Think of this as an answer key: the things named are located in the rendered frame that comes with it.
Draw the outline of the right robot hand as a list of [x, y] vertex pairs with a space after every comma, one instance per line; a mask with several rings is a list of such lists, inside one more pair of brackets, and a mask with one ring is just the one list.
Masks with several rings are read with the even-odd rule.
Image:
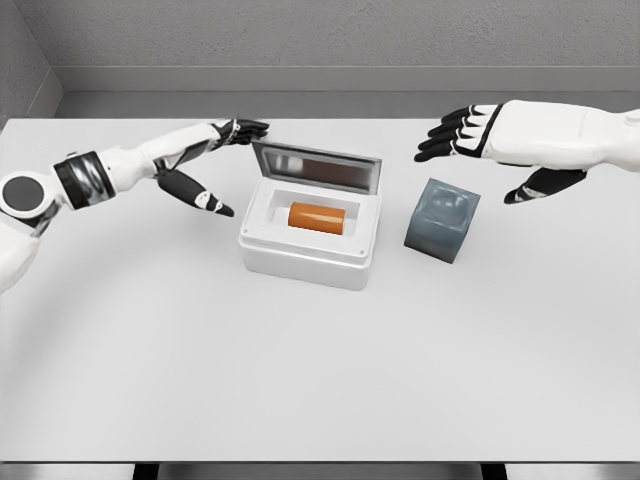
[[474, 104], [443, 116], [419, 144], [414, 161], [460, 155], [533, 167], [535, 171], [504, 197], [507, 205], [524, 203], [585, 180], [587, 171], [603, 161], [603, 131], [610, 119], [604, 110], [563, 103]]

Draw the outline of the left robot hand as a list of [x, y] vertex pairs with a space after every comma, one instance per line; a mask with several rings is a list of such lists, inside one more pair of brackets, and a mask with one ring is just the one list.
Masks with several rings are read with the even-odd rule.
[[178, 167], [226, 145], [248, 145], [267, 135], [269, 124], [250, 119], [231, 119], [222, 124], [200, 123], [159, 138], [153, 147], [156, 180], [172, 197], [197, 209], [233, 217], [234, 211]]

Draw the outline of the grey-blue cube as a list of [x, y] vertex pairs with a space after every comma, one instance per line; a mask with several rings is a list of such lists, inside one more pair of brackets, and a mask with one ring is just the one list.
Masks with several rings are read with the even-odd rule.
[[404, 246], [452, 264], [481, 196], [430, 178], [411, 215]]

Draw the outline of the white box with hinged lid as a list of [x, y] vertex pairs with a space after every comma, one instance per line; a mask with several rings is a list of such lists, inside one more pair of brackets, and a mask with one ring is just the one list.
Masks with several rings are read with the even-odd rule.
[[377, 158], [255, 140], [262, 178], [239, 245], [250, 271], [362, 290], [381, 211]]

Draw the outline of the orange cylinder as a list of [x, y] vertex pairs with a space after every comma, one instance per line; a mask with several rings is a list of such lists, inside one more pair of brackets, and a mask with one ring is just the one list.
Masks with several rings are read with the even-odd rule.
[[294, 202], [290, 206], [287, 224], [289, 227], [342, 235], [345, 215], [344, 209]]

